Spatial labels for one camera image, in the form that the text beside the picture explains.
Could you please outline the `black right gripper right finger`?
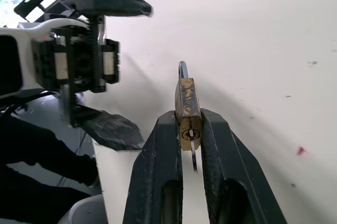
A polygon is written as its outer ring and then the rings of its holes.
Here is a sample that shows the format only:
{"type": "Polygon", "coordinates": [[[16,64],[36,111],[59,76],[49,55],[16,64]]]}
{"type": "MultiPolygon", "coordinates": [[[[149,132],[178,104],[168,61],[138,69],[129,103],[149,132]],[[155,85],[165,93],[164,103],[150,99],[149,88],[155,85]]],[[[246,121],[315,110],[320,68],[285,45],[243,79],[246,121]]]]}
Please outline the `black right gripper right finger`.
{"type": "Polygon", "coordinates": [[[202,109],[202,169],[210,224],[287,224],[255,156],[221,115],[202,109]]]}

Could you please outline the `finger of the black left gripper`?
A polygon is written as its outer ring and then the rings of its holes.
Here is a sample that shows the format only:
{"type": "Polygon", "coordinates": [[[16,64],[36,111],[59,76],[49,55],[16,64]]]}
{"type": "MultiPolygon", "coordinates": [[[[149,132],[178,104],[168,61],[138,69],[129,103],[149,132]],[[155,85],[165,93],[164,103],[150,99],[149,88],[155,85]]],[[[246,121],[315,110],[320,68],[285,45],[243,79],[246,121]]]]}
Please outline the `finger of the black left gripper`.
{"type": "Polygon", "coordinates": [[[133,17],[151,16],[152,6],[144,0],[65,0],[71,9],[62,14],[74,18],[76,13],[90,16],[133,17]]]}
{"type": "Polygon", "coordinates": [[[138,126],[119,114],[84,105],[74,110],[75,122],[98,144],[115,151],[140,150],[144,140],[138,126]]]}

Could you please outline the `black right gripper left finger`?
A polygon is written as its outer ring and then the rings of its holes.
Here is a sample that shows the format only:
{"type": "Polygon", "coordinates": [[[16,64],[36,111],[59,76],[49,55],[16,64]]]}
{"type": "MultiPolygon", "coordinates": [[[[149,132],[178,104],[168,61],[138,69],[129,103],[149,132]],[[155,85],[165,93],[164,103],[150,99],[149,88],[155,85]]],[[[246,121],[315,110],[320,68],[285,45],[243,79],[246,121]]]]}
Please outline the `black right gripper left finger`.
{"type": "Polygon", "coordinates": [[[161,115],[133,164],[123,224],[182,224],[183,172],[174,111],[161,115]]]}

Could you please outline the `silver padlock key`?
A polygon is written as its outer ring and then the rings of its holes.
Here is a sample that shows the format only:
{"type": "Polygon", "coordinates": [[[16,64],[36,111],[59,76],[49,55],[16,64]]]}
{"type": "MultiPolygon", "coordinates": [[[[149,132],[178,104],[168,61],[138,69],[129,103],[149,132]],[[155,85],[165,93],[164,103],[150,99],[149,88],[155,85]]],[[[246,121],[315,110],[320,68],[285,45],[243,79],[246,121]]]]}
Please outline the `silver padlock key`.
{"type": "Polygon", "coordinates": [[[192,155],[192,164],[193,170],[195,173],[198,173],[197,169],[197,159],[196,159],[196,132],[194,129],[189,129],[190,145],[191,145],[191,155],[192,155]]]}

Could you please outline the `brass padlock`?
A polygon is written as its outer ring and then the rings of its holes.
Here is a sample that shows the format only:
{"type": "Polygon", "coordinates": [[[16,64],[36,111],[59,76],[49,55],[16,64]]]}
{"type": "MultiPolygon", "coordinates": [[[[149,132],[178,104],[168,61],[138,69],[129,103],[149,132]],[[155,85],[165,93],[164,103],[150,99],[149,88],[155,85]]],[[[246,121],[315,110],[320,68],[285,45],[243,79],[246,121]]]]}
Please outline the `brass padlock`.
{"type": "Polygon", "coordinates": [[[202,138],[202,115],[194,79],[190,78],[187,65],[179,62],[179,80],[175,90],[175,116],[179,125],[179,140],[183,151],[198,149],[202,138]]]}

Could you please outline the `black chair back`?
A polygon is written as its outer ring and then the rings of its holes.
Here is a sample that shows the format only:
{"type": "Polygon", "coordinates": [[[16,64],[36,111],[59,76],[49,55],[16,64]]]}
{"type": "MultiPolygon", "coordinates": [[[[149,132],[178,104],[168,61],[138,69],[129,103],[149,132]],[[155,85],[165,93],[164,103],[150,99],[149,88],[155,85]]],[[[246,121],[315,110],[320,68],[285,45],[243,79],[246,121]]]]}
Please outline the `black chair back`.
{"type": "Polygon", "coordinates": [[[41,9],[43,13],[46,13],[46,8],[42,6],[43,1],[44,0],[23,0],[14,8],[14,12],[28,21],[26,17],[37,7],[41,9]]]}

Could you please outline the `grey rounded base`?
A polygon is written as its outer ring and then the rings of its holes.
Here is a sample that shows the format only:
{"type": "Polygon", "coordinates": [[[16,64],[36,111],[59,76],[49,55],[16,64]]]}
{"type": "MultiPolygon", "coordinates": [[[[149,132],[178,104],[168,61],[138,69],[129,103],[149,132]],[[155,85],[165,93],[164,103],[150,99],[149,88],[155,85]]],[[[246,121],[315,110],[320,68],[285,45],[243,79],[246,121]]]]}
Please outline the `grey rounded base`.
{"type": "Polygon", "coordinates": [[[78,201],[57,224],[108,224],[103,195],[78,201]]]}

